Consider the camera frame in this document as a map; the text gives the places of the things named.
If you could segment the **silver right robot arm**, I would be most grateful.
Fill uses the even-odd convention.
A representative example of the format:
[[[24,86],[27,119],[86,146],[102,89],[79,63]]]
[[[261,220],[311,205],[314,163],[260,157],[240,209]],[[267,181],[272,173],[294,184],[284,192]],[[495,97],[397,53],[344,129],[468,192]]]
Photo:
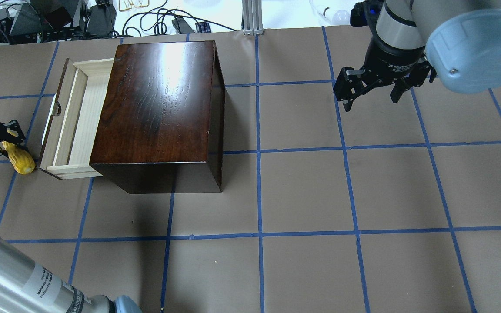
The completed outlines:
[[[334,83],[346,111],[378,87],[397,103],[436,78],[463,94],[501,87],[501,0],[364,0],[350,24],[372,37],[362,67],[342,67]]]

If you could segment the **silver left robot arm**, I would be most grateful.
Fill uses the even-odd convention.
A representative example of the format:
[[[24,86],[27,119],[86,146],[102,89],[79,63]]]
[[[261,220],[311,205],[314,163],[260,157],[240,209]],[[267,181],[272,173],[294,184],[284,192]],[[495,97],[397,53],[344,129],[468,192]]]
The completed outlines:
[[[0,313],[371,313],[361,146],[233,151],[222,193],[9,182]]]

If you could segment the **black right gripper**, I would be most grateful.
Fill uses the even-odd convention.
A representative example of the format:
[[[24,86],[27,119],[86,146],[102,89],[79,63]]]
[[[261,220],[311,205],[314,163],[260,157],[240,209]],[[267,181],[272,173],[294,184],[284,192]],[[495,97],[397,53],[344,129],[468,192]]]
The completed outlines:
[[[344,110],[350,112],[356,98],[373,89],[392,85],[391,100],[398,103],[406,91],[421,87],[425,80],[433,83],[436,77],[437,71],[429,63],[423,48],[392,50],[372,41],[362,67],[342,67],[333,91],[336,99],[343,101]]]

